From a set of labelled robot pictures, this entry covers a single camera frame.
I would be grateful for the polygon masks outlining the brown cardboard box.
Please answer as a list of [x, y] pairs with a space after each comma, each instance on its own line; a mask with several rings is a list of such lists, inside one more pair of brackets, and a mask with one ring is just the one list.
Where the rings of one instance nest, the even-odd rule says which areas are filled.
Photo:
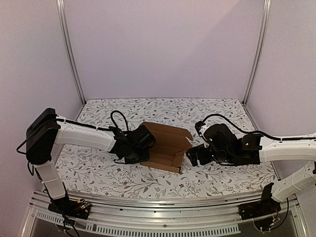
[[156, 143], [149, 149], [148, 161], [142, 166], [180, 173], [185, 152], [192, 146], [191, 133], [184, 129], [153, 122], [142, 123], [154, 136]]

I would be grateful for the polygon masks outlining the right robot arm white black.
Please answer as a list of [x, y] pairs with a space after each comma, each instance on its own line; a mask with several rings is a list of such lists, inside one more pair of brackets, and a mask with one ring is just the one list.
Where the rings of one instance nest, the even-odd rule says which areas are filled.
[[192, 166], [211, 162], [224, 166], [243, 166], [279, 160], [306, 160], [307, 164], [288, 177], [273, 181], [262, 192], [255, 205], [259, 215], [266, 215], [275, 202], [316, 183], [316, 135], [273, 138], [260, 131], [246, 132], [237, 138], [224, 123], [207, 126], [196, 124], [203, 143], [187, 150]]

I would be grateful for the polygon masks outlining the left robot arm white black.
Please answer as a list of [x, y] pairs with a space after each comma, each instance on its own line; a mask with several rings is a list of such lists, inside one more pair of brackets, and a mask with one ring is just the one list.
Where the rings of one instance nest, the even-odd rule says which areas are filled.
[[73, 121], [45, 109], [28, 127], [26, 139], [16, 148], [26, 156], [62, 214], [70, 214], [73, 203], [66, 198], [67, 190], [53, 163], [51, 152], [55, 145], [75, 145], [103, 150], [117, 156], [116, 162], [135, 164], [149, 160], [149, 150], [156, 143], [154, 135], [144, 126], [121, 130], [115, 123], [109, 127], [93, 126]]

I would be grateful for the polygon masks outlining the floral patterned table mat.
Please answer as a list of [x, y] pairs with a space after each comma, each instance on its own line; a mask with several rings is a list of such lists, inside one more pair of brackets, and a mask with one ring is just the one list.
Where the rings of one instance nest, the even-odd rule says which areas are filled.
[[[89, 100], [78, 121], [102, 127], [115, 123], [135, 129], [142, 122], [155, 122], [189, 130], [192, 145], [202, 140], [195, 123], [205, 119], [209, 125], [225, 123], [237, 137], [252, 131], [253, 125], [236, 99], [150, 98]], [[239, 167], [214, 162], [193, 167], [183, 159], [180, 173], [142, 165], [115, 163], [116, 156], [104, 151], [65, 145], [56, 168], [66, 188], [73, 192], [125, 198], [206, 198], [259, 191], [276, 174], [270, 163]]]

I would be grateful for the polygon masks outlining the curved aluminium rail base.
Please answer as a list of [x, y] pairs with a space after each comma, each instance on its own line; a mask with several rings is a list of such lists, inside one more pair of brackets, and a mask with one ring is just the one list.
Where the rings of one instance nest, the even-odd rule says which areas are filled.
[[259, 191], [217, 197], [145, 199], [70, 192], [71, 199], [92, 203], [86, 220], [75, 219], [63, 230], [60, 214], [48, 210], [46, 193], [35, 191], [22, 224], [22, 237], [309, 237], [295, 196], [281, 204], [271, 231], [259, 231], [255, 220], [242, 220], [238, 206], [257, 201]]

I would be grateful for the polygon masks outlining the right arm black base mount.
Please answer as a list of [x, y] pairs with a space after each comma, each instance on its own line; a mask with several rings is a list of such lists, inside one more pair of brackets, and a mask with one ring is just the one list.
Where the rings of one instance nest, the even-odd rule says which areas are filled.
[[255, 228], [261, 232], [272, 230], [281, 211], [280, 202], [272, 199], [271, 191], [273, 184], [270, 183], [263, 188], [259, 201], [244, 203], [238, 206], [238, 212], [242, 220], [270, 215], [267, 219], [254, 221]]

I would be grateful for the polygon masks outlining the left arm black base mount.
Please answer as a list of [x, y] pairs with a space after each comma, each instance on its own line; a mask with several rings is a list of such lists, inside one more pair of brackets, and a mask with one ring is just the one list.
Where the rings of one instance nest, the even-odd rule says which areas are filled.
[[50, 198], [48, 210], [62, 215], [87, 220], [90, 215], [92, 203], [84, 198], [71, 200], [64, 183], [62, 184], [64, 194], [59, 198], [54, 199], [49, 191], [46, 191]]

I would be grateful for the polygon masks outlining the right aluminium corner post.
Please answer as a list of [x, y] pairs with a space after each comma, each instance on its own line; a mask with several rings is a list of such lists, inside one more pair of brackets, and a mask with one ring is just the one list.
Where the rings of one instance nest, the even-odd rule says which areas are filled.
[[264, 48], [264, 42], [265, 42], [265, 37], [267, 33], [270, 10], [271, 10], [271, 2], [272, 2], [271, 0], [264, 0], [264, 4], [263, 4], [263, 13], [262, 13], [262, 19], [261, 19], [261, 24], [260, 24], [260, 31], [259, 31], [259, 37], [258, 37], [258, 42], [256, 46], [255, 56], [252, 63], [246, 90], [245, 90], [243, 100], [242, 100], [242, 104], [245, 107], [247, 106], [250, 100], [251, 92], [255, 83], [257, 71], [259, 68], [259, 64], [260, 64], [260, 60], [261, 60], [261, 56], [262, 56], [262, 52]]

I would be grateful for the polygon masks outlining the aluminium corner post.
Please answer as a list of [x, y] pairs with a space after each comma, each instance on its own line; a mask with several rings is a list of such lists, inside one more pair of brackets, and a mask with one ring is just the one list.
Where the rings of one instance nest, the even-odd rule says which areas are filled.
[[264, 0], [264, 4], [263, 4], [263, 13], [262, 13], [262, 19], [261, 19], [261, 24], [260, 24], [260, 31], [259, 31], [259, 37], [258, 37], [258, 42], [256, 46], [255, 56], [252, 63], [246, 90], [245, 90], [243, 100], [242, 100], [242, 104], [245, 107], [247, 106], [250, 100], [251, 92], [255, 83], [257, 71], [259, 68], [259, 64], [260, 64], [260, 60], [261, 60], [261, 56], [262, 56], [262, 52], [264, 48], [264, 42], [265, 42], [265, 37], [267, 33], [270, 10], [271, 10], [271, 2], [272, 2], [271, 0]]
[[71, 74], [73, 77], [75, 89], [77, 91], [81, 104], [85, 105], [86, 98], [85, 98], [83, 87], [79, 78], [79, 72], [77, 69], [76, 60], [75, 60], [74, 52], [72, 49], [71, 37], [70, 37], [69, 27], [67, 23], [65, 2], [63, 0], [57, 0], [56, 4], [57, 4], [58, 17], [59, 17], [59, 22], [61, 26], [61, 32], [62, 32], [62, 37], [64, 41], [65, 51], [66, 51], [67, 59], [69, 62]]

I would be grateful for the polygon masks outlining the left aluminium corner post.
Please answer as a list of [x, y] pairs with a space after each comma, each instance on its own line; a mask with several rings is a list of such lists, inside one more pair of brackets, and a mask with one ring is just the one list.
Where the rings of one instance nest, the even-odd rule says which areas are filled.
[[77, 69], [76, 60], [75, 60], [74, 52], [72, 49], [71, 37], [70, 37], [69, 27], [67, 23], [65, 2], [63, 0], [57, 0], [56, 4], [57, 4], [58, 17], [59, 17], [59, 22], [61, 26], [61, 32], [62, 32], [62, 37], [64, 41], [65, 51], [66, 51], [67, 59], [69, 62], [71, 74], [73, 77], [75, 89], [77, 91], [81, 104], [85, 105], [86, 98], [85, 98], [83, 87], [79, 78], [79, 72]]

